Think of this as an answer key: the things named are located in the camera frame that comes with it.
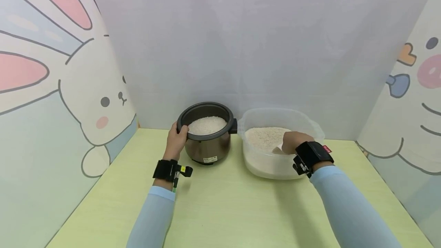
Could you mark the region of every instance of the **light blue sleeve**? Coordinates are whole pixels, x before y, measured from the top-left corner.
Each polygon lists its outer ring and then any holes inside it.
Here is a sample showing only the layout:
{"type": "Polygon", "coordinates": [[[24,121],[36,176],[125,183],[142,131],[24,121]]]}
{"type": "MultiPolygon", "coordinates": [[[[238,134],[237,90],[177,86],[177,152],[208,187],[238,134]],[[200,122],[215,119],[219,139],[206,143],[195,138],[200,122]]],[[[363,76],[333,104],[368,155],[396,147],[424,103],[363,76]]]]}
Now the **light blue sleeve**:
{"type": "Polygon", "coordinates": [[[377,211],[339,168],[322,167],[310,181],[323,200],[340,247],[401,247],[377,211]]]}
{"type": "Polygon", "coordinates": [[[133,225],[127,248],[161,248],[172,221],[175,194],[152,186],[133,225]]]}

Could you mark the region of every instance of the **black pot rim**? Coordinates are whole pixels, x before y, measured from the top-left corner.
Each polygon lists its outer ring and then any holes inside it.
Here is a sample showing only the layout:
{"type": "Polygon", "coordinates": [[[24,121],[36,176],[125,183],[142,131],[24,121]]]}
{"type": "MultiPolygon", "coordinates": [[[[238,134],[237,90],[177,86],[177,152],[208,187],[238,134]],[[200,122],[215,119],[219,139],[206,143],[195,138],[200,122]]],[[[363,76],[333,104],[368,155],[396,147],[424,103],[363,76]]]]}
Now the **black pot rim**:
{"type": "Polygon", "coordinates": [[[187,133],[187,138],[194,140],[194,141],[208,141],[208,140],[212,140],[218,137],[221,137],[222,135],[226,134],[227,132],[230,132],[231,128],[233,127],[234,124],[234,117],[233,117],[233,112],[231,112],[231,110],[229,108],[227,108],[226,106],[224,106],[223,104],[220,103],[215,103],[215,102],[203,102],[203,103],[197,103],[194,104],[192,106],[190,106],[189,108],[185,109],[185,111],[183,111],[181,113],[181,115],[179,115],[178,118],[178,124],[177,124],[177,130],[178,132],[181,131],[182,129],[182,117],[187,114],[188,112],[192,111],[194,108],[197,108],[198,106],[205,106],[205,105],[215,105],[218,106],[220,108],[225,109],[228,112],[228,116],[229,119],[227,121],[227,125],[224,126],[223,129],[221,129],[218,132],[215,132],[213,134],[209,134],[209,135],[194,135],[191,133],[187,133]]]}

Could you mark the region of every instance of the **white rice grain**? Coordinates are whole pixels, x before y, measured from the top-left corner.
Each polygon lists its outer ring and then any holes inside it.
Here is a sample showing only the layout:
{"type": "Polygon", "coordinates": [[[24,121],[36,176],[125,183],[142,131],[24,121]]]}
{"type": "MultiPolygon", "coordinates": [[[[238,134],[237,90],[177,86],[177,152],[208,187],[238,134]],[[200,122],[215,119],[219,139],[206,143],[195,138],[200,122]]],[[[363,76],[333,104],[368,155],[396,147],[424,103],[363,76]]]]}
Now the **white rice grain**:
{"type": "Polygon", "coordinates": [[[188,132],[194,135],[210,135],[220,131],[226,125],[227,122],[221,117],[204,117],[189,124],[188,132]]]}
{"type": "Polygon", "coordinates": [[[271,153],[275,147],[283,142],[283,135],[289,129],[269,127],[252,128],[245,132],[245,137],[251,146],[271,153]]]}

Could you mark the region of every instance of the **clear plastic container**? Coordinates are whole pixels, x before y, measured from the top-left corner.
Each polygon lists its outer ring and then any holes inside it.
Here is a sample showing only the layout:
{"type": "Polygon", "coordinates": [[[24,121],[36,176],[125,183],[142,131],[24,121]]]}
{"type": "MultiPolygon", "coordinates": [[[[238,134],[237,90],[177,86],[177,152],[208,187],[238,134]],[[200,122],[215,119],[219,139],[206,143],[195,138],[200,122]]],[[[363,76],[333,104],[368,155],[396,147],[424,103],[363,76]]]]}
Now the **clear plastic container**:
{"type": "Polygon", "coordinates": [[[238,121],[237,133],[243,140],[243,155],[247,168],[253,174],[269,179],[297,179],[301,178],[293,169],[293,155],[277,155],[263,152],[250,145],[245,132],[251,128],[281,127],[291,131],[307,133],[322,143],[325,133],[319,124],[308,118],[307,115],[292,109],[255,108],[243,114],[238,121]]]}

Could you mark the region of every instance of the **light green tabletop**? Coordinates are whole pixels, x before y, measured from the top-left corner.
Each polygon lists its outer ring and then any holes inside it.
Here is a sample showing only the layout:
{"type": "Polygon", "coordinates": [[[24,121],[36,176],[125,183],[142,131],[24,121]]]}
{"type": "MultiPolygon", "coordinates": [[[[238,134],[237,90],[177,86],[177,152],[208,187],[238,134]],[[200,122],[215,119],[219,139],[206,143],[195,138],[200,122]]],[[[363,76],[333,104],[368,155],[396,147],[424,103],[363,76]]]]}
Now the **light green tabletop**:
{"type": "MultiPolygon", "coordinates": [[[[48,248],[124,248],[153,182],[167,131],[139,129],[48,248]]],[[[432,247],[353,141],[326,140],[331,155],[385,219],[403,247],[432,247]]],[[[214,166],[192,162],[180,177],[165,248],[339,247],[307,178],[274,181],[245,167],[242,143],[214,166]]]]}

